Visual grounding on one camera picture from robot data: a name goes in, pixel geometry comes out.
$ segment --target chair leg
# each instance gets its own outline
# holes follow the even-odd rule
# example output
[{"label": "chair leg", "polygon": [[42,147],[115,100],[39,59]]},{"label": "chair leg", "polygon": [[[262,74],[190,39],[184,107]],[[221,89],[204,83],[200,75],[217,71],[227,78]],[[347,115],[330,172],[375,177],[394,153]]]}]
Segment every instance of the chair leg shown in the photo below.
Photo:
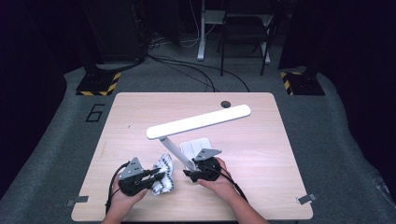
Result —
[{"label": "chair leg", "polygon": [[251,52],[252,52],[252,53],[256,52],[256,49],[259,47],[260,44],[261,44],[261,43],[258,43],[256,46],[254,46],[254,50],[251,51]]},{"label": "chair leg", "polygon": [[220,70],[221,77],[223,75],[223,65],[224,65],[224,41],[221,43],[221,70]]},{"label": "chair leg", "polygon": [[217,51],[217,53],[219,53],[221,42],[222,42],[222,40],[220,38],[219,43],[218,43],[218,51]]},{"label": "chair leg", "polygon": [[264,58],[262,59],[262,71],[260,72],[261,76],[264,74],[265,59],[267,58],[267,54],[268,54],[268,43],[265,45]]}]

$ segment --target gray carpet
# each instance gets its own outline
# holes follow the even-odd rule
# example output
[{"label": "gray carpet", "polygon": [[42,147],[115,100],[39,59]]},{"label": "gray carpet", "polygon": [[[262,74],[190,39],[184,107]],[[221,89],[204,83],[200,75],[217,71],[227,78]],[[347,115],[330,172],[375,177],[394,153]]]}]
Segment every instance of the gray carpet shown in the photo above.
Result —
[{"label": "gray carpet", "polygon": [[[306,190],[318,196],[312,203],[313,218],[300,223],[396,223],[396,208],[376,187],[374,181],[380,177],[350,135],[343,105],[330,80],[318,75],[326,96],[287,95],[277,70],[283,38],[278,36],[271,48],[272,62],[265,67],[263,77],[259,75],[261,59],[251,55],[238,58],[235,52],[229,52],[230,58],[224,66],[242,78],[250,91],[271,92],[276,98]],[[216,47],[217,40],[207,40],[203,62],[196,61],[198,45],[186,48],[162,44],[148,53],[219,67]],[[125,64],[107,64],[104,68],[122,65]],[[220,77],[219,70],[197,67],[207,73],[219,91],[247,91],[230,74]],[[84,70],[65,74],[68,88],[64,100],[33,155],[2,198],[0,223],[74,223],[73,207],[65,204],[78,196],[118,92],[212,91],[206,86],[206,78],[196,71],[186,67],[176,69],[147,58],[121,73],[110,96],[77,96],[75,89]],[[98,122],[85,122],[95,104],[103,111],[102,117]]]}]

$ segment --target table leg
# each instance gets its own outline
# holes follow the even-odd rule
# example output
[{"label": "table leg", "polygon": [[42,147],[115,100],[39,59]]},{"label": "table leg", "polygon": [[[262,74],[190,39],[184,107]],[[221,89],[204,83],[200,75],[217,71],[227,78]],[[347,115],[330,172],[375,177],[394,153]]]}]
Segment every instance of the table leg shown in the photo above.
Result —
[{"label": "table leg", "polygon": [[[258,15],[262,19],[262,23],[266,26],[268,25],[269,21],[272,19],[273,15]],[[265,52],[265,47],[267,46],[267,43],[262,43],[262,56],[264,56]],[[265,64],[270,64],[270,54],[269,52],[267,53],[267,57],[265,58]]]},{"label": "table leg", "polygon": [[202,0],[201,7],[201,40],[198,49],[198,61],[203,61],[205,55],[205,0]]}]

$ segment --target yellow black hazard tape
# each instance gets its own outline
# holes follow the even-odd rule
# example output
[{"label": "yellow black hazard tape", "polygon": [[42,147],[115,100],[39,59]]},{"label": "yellow black hazard tape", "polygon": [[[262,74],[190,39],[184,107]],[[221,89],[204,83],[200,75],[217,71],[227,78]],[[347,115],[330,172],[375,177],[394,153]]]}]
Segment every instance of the yellow black hazard tape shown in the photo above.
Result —
[{"label": "yellow black hazard tape", "polygon": [[[299,72],[293,72],[292,74],[302,75],[302,73],[299,73]],[[288,80],[288,74],[285,72],[281,72],[280,76],[282,77],[283,84],[285,85],[285,89],[286,89],[286,92],[288,93],[288,95],[293,95],[293,90],[291,89],[291,85]]]},{"label": "yellow black hazard tape", "polygon": [[116,74],[113,77],[111,85],[108,87],[107,91],[76,91],[76,95],[86,95],[86,96],[93,96],[93,95],[111,95],[114,89],[116,89],[117,82],[119,81],[121,73]]}]

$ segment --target black cable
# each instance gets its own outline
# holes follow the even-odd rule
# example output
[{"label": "black cable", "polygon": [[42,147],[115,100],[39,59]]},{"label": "black cable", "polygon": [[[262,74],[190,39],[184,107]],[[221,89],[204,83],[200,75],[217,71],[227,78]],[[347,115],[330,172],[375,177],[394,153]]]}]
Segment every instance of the black cable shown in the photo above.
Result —
[{"label": "black cable", "polygon": [[233,184],[233,187],[236,189],[236,191],[238,191],[239,195],[241,195],[241,197],[242,197],[243,199],[245,199],[245,201],[248,202],[248,198],[247,198],[247,196],[245,195],[244,191],[242,191],[241,188],[239,188],[238,184],[236,184],[236,183],[233,181],[233,179],[231,178],[231,175],[230,175],[230,173],[229,173],[228,171],[226,171],[224,168],[221,167],[221,169],[222,169],[223,171],[225,171],[225,173],[227,173],[227,175],[229,175],[229,176],[227,176],[227,175],[225,175],[224,173],[219,172],[219,171],[217,171],[217,170],[215,170],[215,169],[212,169],[212,168],[210,168],[210,167],[207,167],[207,166],[204,166],[204,168],[206,168],[206,169],[208,169],[208,170],[211,170],[211,171],[217,173],[218,175],[222,175],[222,176],[224,176],[226,179],[228,179],[228,180]]},{"label": "black cable", "polygon": [[[155,61],[161,62],[161,63],[165,63],[165,62],[162,62],[161,59],[158,59],[158,58],[157,58]],[[202,81],[200,81],[200,80],[198,80],[198,79],[196,79],[196,78],[193,78],[193,77],[191,77],[191,76],[189,76],[189,75],[187,75],[187,74],[185,74],[185,73],[183,73],[183,72],[177,70],[178,72],[180,72],[180,73],[182,73],[182,74],[184,74],[184,75],[186,75],[186,76],[188,76],[188,77],[191,77],[191,78],[193,78],[193,79],[196,80],[196,81],[199,81],[199,82],[201,82],[201,83],[204,83],[204,84],[206,85],[206,88],[207,88],[207,87],[211,87],[211,88],[213,89],[213,92],[215,92],[215,91],[218,91],[218,92],[219,92],[219,90],[215,88],[215,85],[213,84],[212,79],[211,79],[206,73],[204,73],[202,70],[200,70],[200,69],[198,69],[198,68],[196,68],[196,67],[190,66],[190,65],[182,64],[182,63],[167,63],[167,64],[172,64],[172,65],[178,65],[178,66],[188,67],[188,68],[191,68],[191,69],[193,69],[193,70],[195,70],[195,71],[201,73],[201,74],[206,78],[206,81],[209,81],[209,82],[210,82],[210,84],[211,84],[210,86],[207,84],[207,82],[204,83],[204,82],[202,82]]]},{"label": "black cable", "polygon": [[[157,57],[157,58],[158,58],[158,57],[162,57],[162,56],[158,56],[158,55],[149,55],[149,54],[148,54],[148,56],[149,56],[149,57]],[[205,68],[211,68],[211,69],[220,70],[220,69],[217,68],[217,67],[213,67],[213,66],[209,66],[209,65],[205,65],[205,64],[200,64],[200,63],[189,63],[189,62],[179,61],[179,60],[175,60],[175,59],[169,59],[169,58],[166,58],[166,57],[163,57],[162,60],[164,60],[164,61],[171,61],[171,62],[177,62],[177,63],[193,64],[193,65],[202,66],[202,67],[205,67]],[[234,74],[234,73],[232,73],[232,72],[229,72],[229,71],[227,71],[227,70],[223,70],[223,72],[228,73],[228,74],[230,74],[230,75],[232,75],[232,76],[238,78],[239,81],[241,81],[242,84],[243,84],[243,85],[245,86],[245,88],[247,89],[247,92],[250,92],[250,89],[248,88],[248,85],[246,84],[246,82],[245,82],[244,80],[242,80],[242,78],[240,78],[238,75],[236,75],[236,74]]]},{"label": "black cable", "polygon": [[116,173],[114,173],[113,177],[111,178],[111,182],[110,182],[110,187],[108,188],[108,197],[107,197],[107,202],[106,202],[106,214],[108,212],[108,209],[110,209],[111,206],[111,199],[113,198],[114,194],[117,193],[117,191],[119,191],[120,189],[117,189],[116,191],[114,191],[113,193],[113,183],[114,180],[116,179],[117,174],[119,173],[119,171],[122,168],[127,167],[129,164],[129,162],[124,163],[122,166],[120,166],[119,169],[117,169]]},{"label": "black cable", "polygon": [[[181,74],[187,76],[187,77],[190,77],[190,78],[192,78],[192,79],[194,79],[194,80],[196,80],[196,81],[198,81],[198,82],[201,82],[201,83],[205,84],[207,87],[212,88],[212,89],[213,89],[213,92],[219,91],[218,89],[215,88],[212,79],[210,79],[210,77],[209,77],[205,72],[203,72],[202,70],[200,70],[200,69],[198,69],[198,68],[196,68],[196,67],[193,67],[193,66],[190,66],[190,65],[187,65],[187,64],[183,64],[183,63],[177,63],[177,61],[173,61],[172,63],[164,62],[163,59],[158,58],[158,57],[156,57],[156,56],[151,56],[151,55],[149,55],[149,54],[148,54],[148,57],[149,57],[150,59],[152,59],[153,61],[157,62],[157,63],[162,63],[162,64],[164,64],[164,65],[166,65],[166,66],[168,66],[168,67],[170,67],[170,68],[172,68],[172,69],[178,71],[179,73],[181,73]],[[188,75],[188,74],[186,74],[186,73],[184,73],[184,72],[182,72],[182,71],[180,71],[180,70],[178,70],[178,69],[176,69],[175,67],[172,67],[172,66],[170,66],[170,65],[184,66],[184,67],[188,67],[188,68],[190,68],[190,69],[193,69],[193,70],[199,72],[200,74],[202,74],[202,75],[206,78],[206,80],[208,80],[208,81],[210,82],[211,85],[208,85],[207,83],[204,83],[203,81],[201,81],[201,80],[199,80],[199,79],[197,79],[197,78],[195,78],[195,77],[192,77],[192,76],[190,76],[190,75]]]},{"label": "black cable", "polygon": [[158,34],[154,34],[148,43],[148,49],[157,49],[163,43],[165,43],[165,37]]}]

